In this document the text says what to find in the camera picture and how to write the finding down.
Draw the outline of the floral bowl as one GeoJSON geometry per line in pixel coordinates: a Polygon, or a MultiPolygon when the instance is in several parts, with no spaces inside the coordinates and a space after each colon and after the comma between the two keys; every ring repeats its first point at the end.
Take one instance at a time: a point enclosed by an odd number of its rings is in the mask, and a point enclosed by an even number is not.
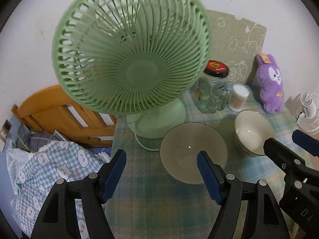
{"type": "Polygon", "coordinates": [[[240,112],[235,118],[234,126],[237,148],[247,157],[265,156],[264,142],[269,138],[276,138],[270,122],[255,111],[240,112]]]}
{"type": "Polygon", "coordinates": [[[206,151],[213,163],[226,166],[226,143],[217,131],[204,123],[186,122],[172,128],[164,136],[159,154],[163,167],[173,178],[187,184],[202,184],[197,167],[200,151],[206,151]]]}

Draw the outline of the white standing fan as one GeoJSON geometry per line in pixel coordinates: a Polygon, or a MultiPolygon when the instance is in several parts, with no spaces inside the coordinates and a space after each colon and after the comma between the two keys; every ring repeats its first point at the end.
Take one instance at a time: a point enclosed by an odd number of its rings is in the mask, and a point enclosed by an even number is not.
{"type": "Polygon", "coordinates": [[[299,129],[308,135],[318,133],[318,94],[302,93],[297,98],[295,120],[299,129]]]}

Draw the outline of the blue checkered blanket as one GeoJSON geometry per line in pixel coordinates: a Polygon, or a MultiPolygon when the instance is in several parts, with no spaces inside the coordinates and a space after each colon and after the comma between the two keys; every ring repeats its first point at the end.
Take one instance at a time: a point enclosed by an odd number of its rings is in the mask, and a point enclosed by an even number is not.
{"type": "Polygon", "coordinates": [[[111,148],[85,149],[71,141],[52,141],[37,152],[8,147],[7,169],[14,197],[12,216],[31,236],[36,219],[56,180],[84,179],[110,161],[111,148]]]}

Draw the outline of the purple plush bunny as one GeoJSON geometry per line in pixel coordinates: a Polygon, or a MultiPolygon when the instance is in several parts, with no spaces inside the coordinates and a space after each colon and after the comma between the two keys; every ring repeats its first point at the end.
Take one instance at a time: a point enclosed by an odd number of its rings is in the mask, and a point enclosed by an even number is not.
{"type": "Polygon", "coordinates": [[[266,113],[279,112],[284,104],[283,81],[281,71],[271,54],[256,55],[256,84],[260,91],[260,99],[266,113]]]}

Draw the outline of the cotton swab container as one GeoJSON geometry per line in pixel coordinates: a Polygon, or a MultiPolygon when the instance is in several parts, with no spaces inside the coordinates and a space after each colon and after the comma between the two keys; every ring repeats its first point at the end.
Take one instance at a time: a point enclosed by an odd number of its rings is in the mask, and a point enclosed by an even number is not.
{"type": "Polygon", "coordinates": [[[241,109],[243,109],[249,94],[250,92],[246,86],[234,84],[230,92],[228,108],[234,112],[240,112],[241,109]]]}

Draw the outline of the grey striped pillow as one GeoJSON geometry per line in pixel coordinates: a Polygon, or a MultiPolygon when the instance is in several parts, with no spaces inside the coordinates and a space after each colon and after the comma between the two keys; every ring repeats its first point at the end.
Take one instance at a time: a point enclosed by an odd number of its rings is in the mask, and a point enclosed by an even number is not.
{"type": "Polygon", "coordinates": [[[33,128],[21,125],[17,132],[15,145],[16,148],[29,153],[34,153],[51,141],[69,141],[69,139],[58,131],[54,131],[54,133],[51,134],[47,131],[39,132],[33,128]]]}

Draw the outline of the plaid tablecloth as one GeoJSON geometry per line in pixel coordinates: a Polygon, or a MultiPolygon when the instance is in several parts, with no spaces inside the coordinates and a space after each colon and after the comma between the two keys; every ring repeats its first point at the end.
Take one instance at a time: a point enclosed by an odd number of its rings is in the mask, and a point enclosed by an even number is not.
{"type": "MultiPolygon", "coordinates": [[[[211,126],[228,149],[225,171],[242,181],[266,180],[280,199],[284,173],[267,157],[246,157],[235,144],[236,112],[224,109],[204,114],[185,92],[181,101],[188,122],[211,126]]],[[[207,238],[219,206],[203,184],[179,182],[164,169],[158,153],[159,140],[136,141],[127,124],[118,121],[112,151],[123,149],[127,164],[114,196],[106,204],[106,216],[115,238],[207,238]]]]}

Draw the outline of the glass jar black lid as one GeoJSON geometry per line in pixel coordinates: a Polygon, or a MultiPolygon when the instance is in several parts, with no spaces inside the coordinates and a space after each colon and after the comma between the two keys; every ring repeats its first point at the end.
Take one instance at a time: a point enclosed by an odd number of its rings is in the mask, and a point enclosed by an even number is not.
{"type": "Polygon", "coordinates": [[[229,68],[219,61],[209,60],[196,82],[194,104],[202,113],[224,110],[229,96],[229,68]]]}

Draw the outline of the wooden bed headboard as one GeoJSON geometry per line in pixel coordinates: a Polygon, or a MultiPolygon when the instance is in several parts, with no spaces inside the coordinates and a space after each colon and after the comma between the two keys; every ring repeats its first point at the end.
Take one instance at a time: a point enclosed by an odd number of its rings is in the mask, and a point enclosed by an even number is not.
{"type": "Polygon", "coordinates": [[[112,146],[117,118],[111,115],[112,123],[105,123],[99,113],[76,103],[60,85],[34,93],[11,111],[20,123],[39,132],[59,131],[71,141],[93,148],[112,146]]]}

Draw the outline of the green desk fan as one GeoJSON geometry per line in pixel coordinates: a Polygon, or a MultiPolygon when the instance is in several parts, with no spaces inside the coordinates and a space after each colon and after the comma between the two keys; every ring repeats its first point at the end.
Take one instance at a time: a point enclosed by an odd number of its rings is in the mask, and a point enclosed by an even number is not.
{"type": "Polygon", "coordinates": [[[160,139],[184,123],[180,96],[210,45],[200,0],[75,0],[57,25],[52,64],[74,101],[124,116],[136,139],[160,139]]]}

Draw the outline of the wall power socket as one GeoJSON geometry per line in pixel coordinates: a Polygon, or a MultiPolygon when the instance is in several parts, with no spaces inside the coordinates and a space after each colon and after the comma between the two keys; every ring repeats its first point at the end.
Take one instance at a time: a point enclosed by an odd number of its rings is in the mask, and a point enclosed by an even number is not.
{"type": "Polygon", "coordinates": [[[1,128],[1,132],[0,132],[0,139],[3,142],[7,141],[7,137],[10,133],[11,128],[12,128],[12,124],[8,120],[6,120],[1,128]]]}

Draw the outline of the green cartoon wall mat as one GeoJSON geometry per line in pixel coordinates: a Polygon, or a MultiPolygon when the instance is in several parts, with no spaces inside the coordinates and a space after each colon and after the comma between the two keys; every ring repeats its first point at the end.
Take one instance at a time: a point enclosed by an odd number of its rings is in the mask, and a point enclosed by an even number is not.
{"type": "Polygon", "coordinates": [[[228,66],[228,81],[251,84],[256,72],[255,57],[262,51],[267,28],[224,12],[208,10],[211,29],[209,59],[228,66]]]}

